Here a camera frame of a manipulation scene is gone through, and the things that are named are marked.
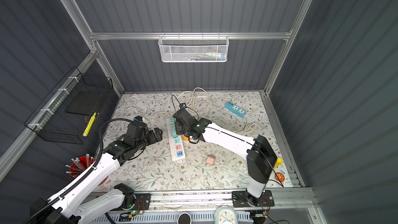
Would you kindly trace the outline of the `white multicolour power strip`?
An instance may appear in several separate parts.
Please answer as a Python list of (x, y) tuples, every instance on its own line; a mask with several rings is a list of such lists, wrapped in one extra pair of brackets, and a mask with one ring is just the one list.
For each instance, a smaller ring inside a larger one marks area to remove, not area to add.
[(183, 163), (186, 158), (186, 153), (184, 151), (184, 146), (183, 146), (183, 139), (181, 135), (178, 135), (177, 138), (173, 138), (169, 119), (166, 121), (166, 126), (167, 126), (167, 134), (169, 138), (172, 161), (177, 163)]

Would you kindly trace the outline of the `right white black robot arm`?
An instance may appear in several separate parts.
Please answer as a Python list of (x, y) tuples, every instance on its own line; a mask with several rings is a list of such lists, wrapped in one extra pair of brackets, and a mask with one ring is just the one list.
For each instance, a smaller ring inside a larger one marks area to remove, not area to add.
[(216, 144), (245, 159), (250, 177), (246, 188), (248, 197), (261, 198), (277, 162), (277, 155), (264, 136), (252, 138), (228, 131), (208, 119), (196, 119), (183, 108), (173, 118), (178, 135)]

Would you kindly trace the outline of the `pink plug adapter front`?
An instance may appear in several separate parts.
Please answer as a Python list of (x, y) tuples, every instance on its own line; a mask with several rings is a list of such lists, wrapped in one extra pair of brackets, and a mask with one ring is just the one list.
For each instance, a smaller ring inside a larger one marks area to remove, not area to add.
[(212, 166), (215, 162), (215, 156), (213, 155), (208, 155), (206, 159), (206, 164), (209, 166)]

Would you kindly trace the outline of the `markers in white basket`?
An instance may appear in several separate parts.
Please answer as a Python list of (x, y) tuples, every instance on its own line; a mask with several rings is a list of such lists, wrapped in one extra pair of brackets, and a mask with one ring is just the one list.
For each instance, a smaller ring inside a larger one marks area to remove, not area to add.
[(183, 57), (185, 60), (189, 61), (216, 61), (223, 62), (227, 61), (227, 54), (220, 52), (206, 52), (200, 54), (190, 54)]

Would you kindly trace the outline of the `black round knob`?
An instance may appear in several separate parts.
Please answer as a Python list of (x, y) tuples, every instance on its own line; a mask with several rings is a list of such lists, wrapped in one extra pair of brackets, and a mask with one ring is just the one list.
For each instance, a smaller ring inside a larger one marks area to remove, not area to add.
[(189, 213), (181, 213), (177, 218), (177, 224), (192, 224), (192, 217)]

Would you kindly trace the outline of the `red round badge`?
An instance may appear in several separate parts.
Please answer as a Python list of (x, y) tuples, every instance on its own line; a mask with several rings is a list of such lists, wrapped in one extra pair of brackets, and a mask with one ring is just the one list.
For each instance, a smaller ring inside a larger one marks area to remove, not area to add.
[(276, 172), (275, 173), (275, 178), (276, 178), (276, 181), (278, 181), (280, 183), (283, 183), (285, 181), (285, 179), (286, 179), (284, 174), (281, 173), (281, 172)]

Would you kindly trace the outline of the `yellow marker in basket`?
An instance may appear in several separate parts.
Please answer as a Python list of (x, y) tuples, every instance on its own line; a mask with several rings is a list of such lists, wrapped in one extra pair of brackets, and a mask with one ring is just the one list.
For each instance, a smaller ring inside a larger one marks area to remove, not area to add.
[(94, 122), (95, 122), (96, 116), (97, 116), (97, 113), (94, 112), (94, 114), (91, 116), (91, 118), (90, 118), (90, 120), (89, 120), (89, 122), (88, 122), (88, 124), (87, 124), (87, 126), (86, 126), (86, 128), (84, 130), (84, 132), (83, 132), (83, 137), (87, 137), (88, 136), (88, 134), (89, 134)]

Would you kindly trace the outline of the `black pad in basket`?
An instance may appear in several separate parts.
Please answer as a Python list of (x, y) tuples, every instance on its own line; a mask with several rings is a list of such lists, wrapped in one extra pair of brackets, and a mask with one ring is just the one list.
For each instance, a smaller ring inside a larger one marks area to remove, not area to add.
[(68, 114), (91, 116), (94, 112), (99, 112), (104, 105), (106, 98), (100, 94), (89, 92), (79, 92), (69, 105), (65, 112)]

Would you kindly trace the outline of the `yellow small toy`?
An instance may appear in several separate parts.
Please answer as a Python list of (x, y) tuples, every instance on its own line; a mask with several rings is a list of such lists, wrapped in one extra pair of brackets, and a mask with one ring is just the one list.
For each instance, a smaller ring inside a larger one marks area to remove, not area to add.
[(273, 169), (277, 169), (283, 163), (283, 159), (277, 158)]

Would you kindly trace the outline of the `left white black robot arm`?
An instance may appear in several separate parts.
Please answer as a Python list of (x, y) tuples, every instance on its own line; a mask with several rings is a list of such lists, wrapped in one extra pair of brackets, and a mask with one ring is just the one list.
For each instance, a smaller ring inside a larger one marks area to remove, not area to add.
[(109, 193), (83, 203), (86, 197), (110, 174), (126, 162), (137, 158), (147, 146), (162, 141), (163, 131), (150, 130), (140, 116), (127, 120), (127, 132), (108, 146), (99, 142), (93, 164), (88, 166), (70, 184), (47, 200), (38, 199), (31, 206), (26, 224), (86, 224), (107, 215), (109, 211), (122, 208), (124, 211), (144, 209), (135, 191), (120, 183)]

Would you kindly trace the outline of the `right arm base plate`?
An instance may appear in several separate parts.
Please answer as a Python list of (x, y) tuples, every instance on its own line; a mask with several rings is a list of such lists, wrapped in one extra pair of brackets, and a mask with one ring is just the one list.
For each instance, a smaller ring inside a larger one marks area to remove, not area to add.
[(233, 206), (237, 207), (274, 207), (275, 202), (270, 190), (263, 191), (259, 198), (255, 198), (245, 191), (232, 192)]

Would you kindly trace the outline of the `blue power strip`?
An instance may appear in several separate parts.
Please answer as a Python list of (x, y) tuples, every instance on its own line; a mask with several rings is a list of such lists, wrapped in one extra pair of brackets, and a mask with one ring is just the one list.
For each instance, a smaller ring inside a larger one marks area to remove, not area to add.
[(225, 103), (225, 108), (240, 118), (244, 118), (247, 114), (247, 112), (244, 109), (240, 108), (239, 106), (230, 101), (227, 101)]

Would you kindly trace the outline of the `white analog clock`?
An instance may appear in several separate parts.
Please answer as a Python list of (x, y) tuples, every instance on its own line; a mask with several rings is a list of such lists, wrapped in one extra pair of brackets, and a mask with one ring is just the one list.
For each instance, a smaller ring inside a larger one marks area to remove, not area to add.
[(231, 207), (219, 207), (214, 213), (214, 224), (238, 224), (238, 214)]

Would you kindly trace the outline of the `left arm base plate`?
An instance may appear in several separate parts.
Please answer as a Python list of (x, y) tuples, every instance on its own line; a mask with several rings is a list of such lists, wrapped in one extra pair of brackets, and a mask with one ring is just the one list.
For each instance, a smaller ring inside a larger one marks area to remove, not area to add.
[(112, 211), (146, 211), (149, 210), (151, 194), (127, 195), (122, 201), (121, 206)]

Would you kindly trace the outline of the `red pencil cup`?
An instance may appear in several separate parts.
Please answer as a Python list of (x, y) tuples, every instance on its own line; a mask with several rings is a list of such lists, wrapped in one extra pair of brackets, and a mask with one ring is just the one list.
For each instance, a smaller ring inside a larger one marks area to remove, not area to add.
[(86, 153), (82, 157), (71, 158), (71, 164), (66, 164), (67, 168), (66, 174), (71, 176), (72, 178), (77, 178), (83, 172), (89, 169), (92, 165), (97, 161), (96, 156), (92, 156), (89, 153)]

